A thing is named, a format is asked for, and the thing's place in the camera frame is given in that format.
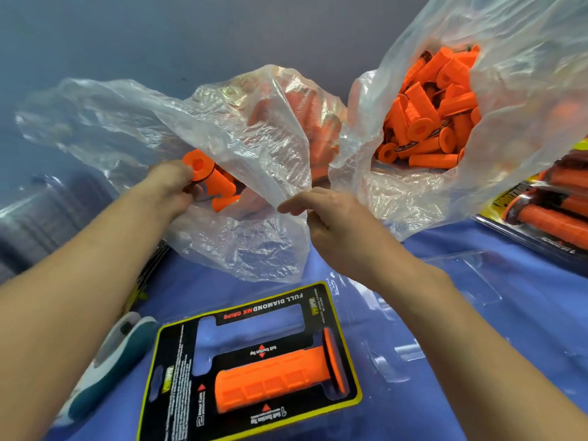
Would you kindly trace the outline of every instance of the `right arm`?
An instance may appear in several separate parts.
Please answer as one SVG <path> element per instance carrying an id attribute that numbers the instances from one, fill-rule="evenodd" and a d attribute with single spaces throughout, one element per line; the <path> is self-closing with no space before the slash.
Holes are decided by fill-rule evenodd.
<path id="1" fill-rule="evenodd" d="M 469 440 L 588 439 L 588 416 L 467 303 L 445 272 L 410 254 L 353 196 L 316 187 L 278 210 L 308 210 L 323 259 L 398 313 Z"/>

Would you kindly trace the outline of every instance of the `gray wall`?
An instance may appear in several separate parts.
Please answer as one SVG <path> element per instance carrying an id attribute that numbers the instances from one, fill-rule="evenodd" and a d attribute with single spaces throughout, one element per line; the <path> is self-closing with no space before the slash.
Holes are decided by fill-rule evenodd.
<path id="1" fill-rule="evenodd" d="M 135 79 L 186 98 L 267 63 L 346 102 L 427 0 L 0 0 L 0 198 L 77 161 L 25 142 L 16 105 L 64 77 Z"/>

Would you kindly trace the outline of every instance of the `translucent plastic bag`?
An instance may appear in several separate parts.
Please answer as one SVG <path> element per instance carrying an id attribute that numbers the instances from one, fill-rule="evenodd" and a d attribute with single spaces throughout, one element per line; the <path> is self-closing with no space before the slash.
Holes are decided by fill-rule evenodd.
<path id="1" fill-rule="evenodd" d="M 306 218 L 275 208 L 310 187 L 308 136 L 321 127 L 338 132 L 334 122 L 340 128 L 344 111 L 298 72 L 265 66 L 201 86 L 187 100 L 136 81 L 67 79 L 30 95 L 16 121 L 26 139 L 71 153 L 118 192 L 141 181 L 151 164 L 201 149 L 248 188 L 221 213 L 210 201 L 195 203 L 166 241 L 240 279 L 293 282 L 310 248 Z"/>
<path id="2" fill-rule="evenodd" d="M 352 190 L 400 239 L 462 220 L 588 132 L 588 0 L 430 0 L 380 67 L 349 95 L 334 189 Z M 471 85 L 483 117 L 459 166 L 371 171 L 382 123 L 408 68 L 425 49 L 479 44 Z"/>

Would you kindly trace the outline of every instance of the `left arm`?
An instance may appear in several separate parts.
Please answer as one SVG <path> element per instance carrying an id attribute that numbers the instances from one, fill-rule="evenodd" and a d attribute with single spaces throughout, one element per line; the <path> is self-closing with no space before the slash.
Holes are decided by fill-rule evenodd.
<path id="1" fill-rule="evenodd" d="M 121 312 L 192 170 L 156 166 L 70 242 L 0 287 L 0 433 L 43 437 Z"/>

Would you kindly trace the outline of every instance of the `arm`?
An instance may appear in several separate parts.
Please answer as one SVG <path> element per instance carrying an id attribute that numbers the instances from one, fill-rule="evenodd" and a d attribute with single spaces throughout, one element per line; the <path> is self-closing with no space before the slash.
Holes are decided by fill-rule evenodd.
<path id="1" fill-rule="evenodd" d="M 468 439 L 586 439 L 588 417 L 355 198 L 316 187 L 278 208 L 307 209 L 323 259 L 378 292 L 415 335 Z"/>
<path id="2" fill-rule="evenodd" d="M 0 288 L 0 433 L 40 439 L 118 318 L 192 171 L 156 166 L 70 242 Z"/>

